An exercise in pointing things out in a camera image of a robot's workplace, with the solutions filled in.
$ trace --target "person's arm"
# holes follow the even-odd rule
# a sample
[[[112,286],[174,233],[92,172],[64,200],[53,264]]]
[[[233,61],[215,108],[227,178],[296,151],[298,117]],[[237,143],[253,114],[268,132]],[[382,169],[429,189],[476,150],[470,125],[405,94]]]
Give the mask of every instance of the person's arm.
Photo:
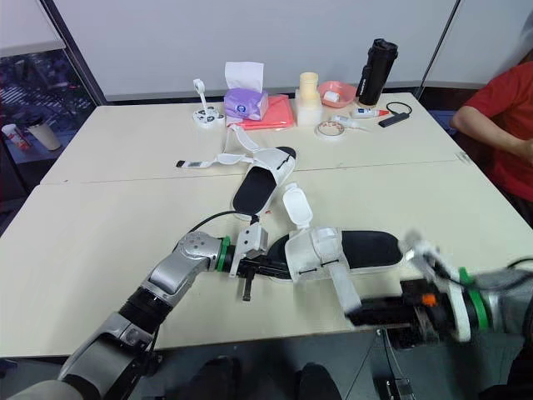
[[[533,140],[522,140],[511,135],[474,107],[461,107],[451,119],[450,125],[479,142],[533,164]]]

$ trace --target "white slipper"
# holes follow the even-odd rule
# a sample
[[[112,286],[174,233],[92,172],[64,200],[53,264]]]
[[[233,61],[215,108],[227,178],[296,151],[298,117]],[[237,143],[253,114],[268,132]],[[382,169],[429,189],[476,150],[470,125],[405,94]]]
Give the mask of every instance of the white slipper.
[[[212,161],[179,161],[176,166],[178,168],[208,168],[213,163],[223,165],[250,163],[247,175],[232,200],[232,208],[245,214],[258,215],[267,210],[276,190],[294,171],[296,151],[290,147],[261,148],[238,125],[231,125],[228,128],[226,147],[231,133],[235,133],[239,143],[252,153],[251,157],[247,157],[246,154],[223,152]],[[236,214],[236,216],[250,220],[247,215]]]

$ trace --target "purple tissue box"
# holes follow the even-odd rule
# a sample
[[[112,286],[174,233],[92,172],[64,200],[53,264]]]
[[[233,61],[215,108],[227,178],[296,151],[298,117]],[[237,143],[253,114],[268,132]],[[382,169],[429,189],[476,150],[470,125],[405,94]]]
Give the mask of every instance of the purple tissue box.
[[[268,93],[250,89],[229,89],[224,96],[226,115],[261,121],[268,109]]]

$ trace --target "black thermos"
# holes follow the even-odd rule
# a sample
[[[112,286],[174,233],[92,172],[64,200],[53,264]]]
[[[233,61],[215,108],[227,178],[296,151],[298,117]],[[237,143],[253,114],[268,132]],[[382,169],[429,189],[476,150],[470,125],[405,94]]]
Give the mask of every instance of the black thermos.
[[[397,45],[385,39],[374,40],[368,50],[368,61],[363,67],[361,81],[357,87],[356,96],[359,97],[360,104],[376,105],[396,57],[398,57]]]

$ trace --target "white table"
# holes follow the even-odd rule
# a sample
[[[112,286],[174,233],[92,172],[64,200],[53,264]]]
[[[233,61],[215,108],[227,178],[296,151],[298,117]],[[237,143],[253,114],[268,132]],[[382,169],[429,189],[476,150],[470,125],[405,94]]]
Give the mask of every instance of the white table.
[[[0,239],[0,357],[69,354],[114,310],[188,228],[227,208],[242,176],[41,185]],[[462,161],[294,172],[313,225],[402,235],[418,228],[471,272],[531,253],[533,231],[479,170]],[[281,202],[262,219],[270,243],[292,229]],[[243,222],[204,230],[235,239]],[[416,277],[403,262],[353,277],[364,297],[400,292]],[[301,287],[205,272],[162,326],[158,346],[226,343],[351,329],[330,281]]]
[[[378,126],[375,119],[362,120],[370,132],[349,130],[339,142],[320,140],[313,127],[249,134],[262,147],[295,148],[297,171],[457,159],[461,149],[411,94],[383,94],[377,106],[385,108],[393,101],[410,104],[411,117],[388,128]],[[225,128],[204,130],[194,124],[192,112],[200,107],[198,103],[98,107],[42,183],[243,174],[247,165],[176,168],[180,159],[212,160],[226,141]],[[354,107],[325,107],[326,116],[349,115]]]

